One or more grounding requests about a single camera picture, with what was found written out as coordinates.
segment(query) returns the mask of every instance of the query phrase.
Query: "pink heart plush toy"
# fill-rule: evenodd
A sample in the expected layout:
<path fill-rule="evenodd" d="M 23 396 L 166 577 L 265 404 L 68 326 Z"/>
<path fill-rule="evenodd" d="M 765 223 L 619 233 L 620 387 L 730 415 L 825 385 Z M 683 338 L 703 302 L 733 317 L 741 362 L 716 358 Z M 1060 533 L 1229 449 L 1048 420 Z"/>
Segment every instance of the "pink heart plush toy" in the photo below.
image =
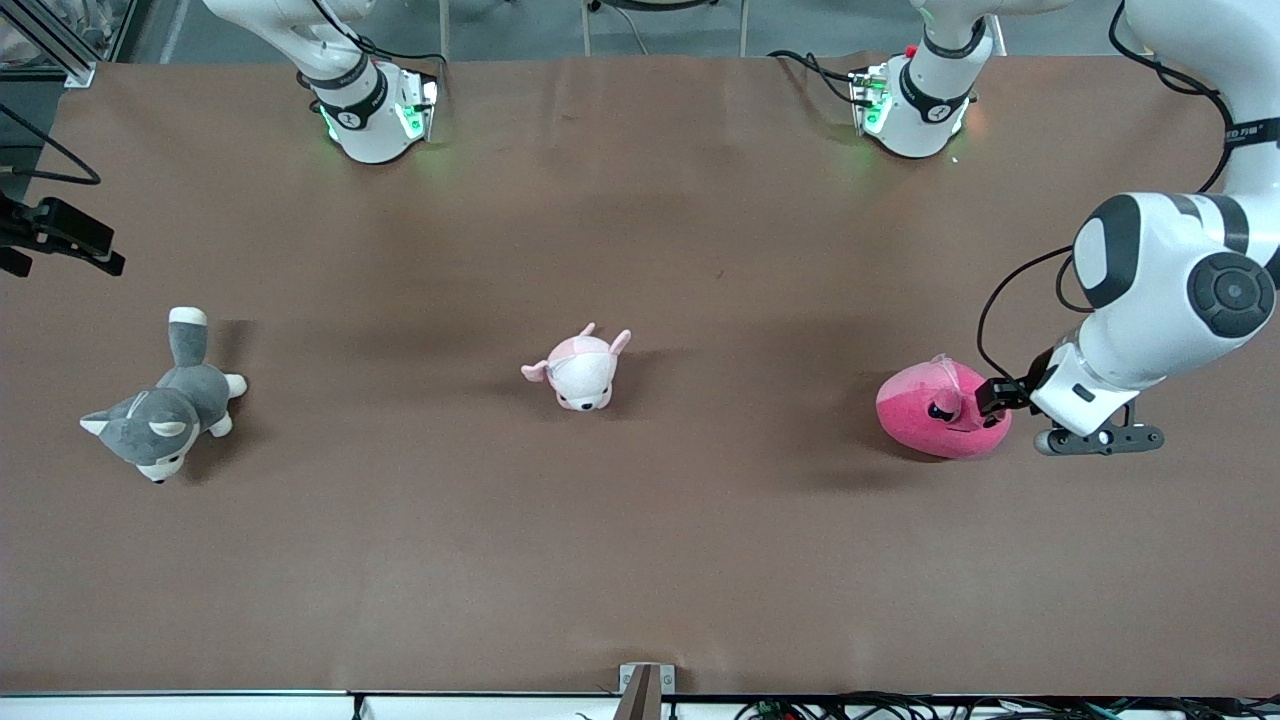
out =
<path fill-rule="evenodd" d="M 938 355 L 884 380 L 876 393 L 881 427 L 897 442 L 938 457 L 991 452 L 1009 434 L 1012 416 L 983 418 L 974 392 L 983 377 Z"/>

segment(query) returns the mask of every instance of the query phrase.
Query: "pink plush toy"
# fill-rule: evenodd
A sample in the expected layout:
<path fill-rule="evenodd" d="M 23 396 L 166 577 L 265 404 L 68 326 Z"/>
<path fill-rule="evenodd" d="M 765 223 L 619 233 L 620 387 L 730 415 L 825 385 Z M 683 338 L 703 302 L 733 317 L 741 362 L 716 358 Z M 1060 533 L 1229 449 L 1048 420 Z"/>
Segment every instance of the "pink plush toy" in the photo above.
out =
<path fill-rule="evenodd" d="M 897 442 L 938 457 L 991 452 L 1009 434 L 1011 415 L 983 418 L 974 392 L 983 377 L 946 355 L 911 365 L 876 393 L 881 427 Z"/>
<path fill-rule="evenodd" d="M 566 410 L 602 410 L 613 398 L 613 373 L 618 355 L 631 342 L 631 331 L 622 331 L 613 345 L 598 337 L 595 323 L 556 346 L 547 360 L 524 365 L 520 372 L 531 383 L 547 380 L 556 391 L 556 400 Z"/>

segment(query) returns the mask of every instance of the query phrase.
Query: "pink pig plush toy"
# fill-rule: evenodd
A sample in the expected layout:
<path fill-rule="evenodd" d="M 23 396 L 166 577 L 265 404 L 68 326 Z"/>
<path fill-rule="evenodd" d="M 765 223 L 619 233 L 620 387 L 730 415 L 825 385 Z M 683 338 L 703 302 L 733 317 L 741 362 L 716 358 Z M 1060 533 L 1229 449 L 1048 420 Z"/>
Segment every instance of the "pink pig plush toy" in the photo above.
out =
<path fill-rule="evenodd" d="M 557 345 L 547 360 L 525 365 L 520 372 L 531 383 L 547 380 L 566 410 L 604 409 L 613 398 L 613 373 L 618 369 L 618 355 L 631 342 L 631 331 L 622 331 L 613 345 L 591 337 L 593 332 L 595 323 Z"/>

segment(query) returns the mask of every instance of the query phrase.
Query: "plush toy eye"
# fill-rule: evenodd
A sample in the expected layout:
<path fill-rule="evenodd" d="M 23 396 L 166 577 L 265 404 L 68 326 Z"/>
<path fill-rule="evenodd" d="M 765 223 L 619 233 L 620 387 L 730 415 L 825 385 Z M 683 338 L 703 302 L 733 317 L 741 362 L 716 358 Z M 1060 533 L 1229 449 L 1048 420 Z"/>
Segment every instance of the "plush toy eye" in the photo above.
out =
<path fill-rule="evenodd" d="M 955 413 L 947 413 L 943 409 L 941 409 L 937 405 L 934 405 L 934 404 L 931 402 L 929 404 L 929 418 L 933 418 L 934 420 L 942 420 L 943 423 L 950 423 L 951 420 L 956 419 L 956 414 Z"/>

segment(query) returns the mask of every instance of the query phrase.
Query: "gray husky plush toy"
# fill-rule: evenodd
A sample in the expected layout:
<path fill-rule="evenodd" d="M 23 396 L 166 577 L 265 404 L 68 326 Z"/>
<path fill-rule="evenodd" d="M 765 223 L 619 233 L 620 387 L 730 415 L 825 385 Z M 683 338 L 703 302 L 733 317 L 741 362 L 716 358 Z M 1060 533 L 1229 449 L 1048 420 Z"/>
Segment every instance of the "gray husky plush toy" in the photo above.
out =
<path fill-rule="evenodd" d="M 214 437 L 232 432 L 227 401 L 248 389 L 243 375 L 205 364 L 207 345 L 209 318 L 196 307 L 174 307 L 169 311 L 169 350 L 175 366 L 156 387 L 110 410 L 84 415 L 81 427 L 137 465 L 152 483 L 163 483 L 182 468 L 202 430 Z"/>

